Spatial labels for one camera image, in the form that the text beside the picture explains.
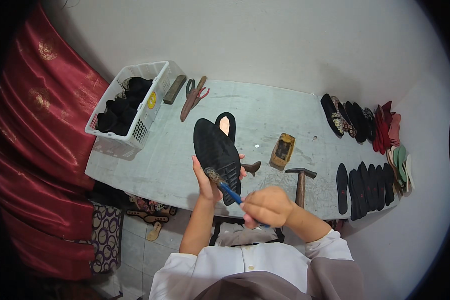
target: brush bristles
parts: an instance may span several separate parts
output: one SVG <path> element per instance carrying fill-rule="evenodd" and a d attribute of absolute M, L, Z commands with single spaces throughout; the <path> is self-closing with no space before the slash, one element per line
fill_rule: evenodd
<path fill-rule="evenodd" d="M 224 181 L 222 177 L 220 177 L 220 175 L 217 173 L 217 171 L 215 171 L 215 169 L 212 167 L 206 167 L 203 171 L 205 175 L 207 175 L 208 178 L 210 178 L 210 180 L 215 184 L 219 184 L 220 182 Z"/>

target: sticker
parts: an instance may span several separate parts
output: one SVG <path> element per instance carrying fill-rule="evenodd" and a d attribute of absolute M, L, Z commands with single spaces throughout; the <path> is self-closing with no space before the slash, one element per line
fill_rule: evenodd
<path fill-rule="evenodd" d="M 157 94 L 155 92 L 152 92 L 150 97 L 148 97 L 147 105 L 149 109 L 152 109 L 155 107 L 155 103 L 157 102 Z"/>

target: brush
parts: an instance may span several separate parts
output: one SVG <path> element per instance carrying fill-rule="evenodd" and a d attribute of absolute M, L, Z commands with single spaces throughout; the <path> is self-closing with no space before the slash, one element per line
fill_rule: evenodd
<path fill-rule="evenodd" d="M 239 194 L 234 192 L 230 187 L 228 186 L 228 183 L 220 177 L 220 174 L 215 171 L 212 167 L 206 167 L 204 170 L 205 175 L 207 175 L 210 180 L 217 185 L 217 187 L 222 191 L 222 193 L 227 192 L 230 197 L 238 204 L 240 205 L 242 203 L 242 198 Z M 264 226 L 265 228 L 269 228 L 270 225 L 260 223 L 259 221 L 255 220 L 259 225 Z"/>

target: hammer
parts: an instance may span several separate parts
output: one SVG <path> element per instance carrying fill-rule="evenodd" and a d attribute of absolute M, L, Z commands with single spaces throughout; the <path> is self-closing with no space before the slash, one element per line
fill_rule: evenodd
<path fill-rule="evenodd" d="M 312 179 L 317 176 L 317 173 L 307 170 L 304 167 L 296 167 L 285 170 L 285 173 L 298 173 L 298 181 L 296 183 L 295 203 L 303 208 L 305 205 L 305 175 Z"/>

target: white wall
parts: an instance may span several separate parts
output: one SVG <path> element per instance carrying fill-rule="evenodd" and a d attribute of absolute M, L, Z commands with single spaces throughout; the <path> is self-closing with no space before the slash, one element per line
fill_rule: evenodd
<path fill-rule="evenodd" d="M 195 78 L 399 101 L 437 50 L 414 0 L 42 0 L 52 24 L 113 79 L 173 60 Z"/>
<path fill-rule="evenodd" d="M 79 0 L 68 0 L 67 6 Z M 43 0 L 51 23 L 111 80 L 174 60 L 189 76 L 251 82 L 375 107 L 393 100 L 416 190 L 345 227 L 367 299 L 403 299 L 450 223 L 450 65 L 413 0 Z"/>

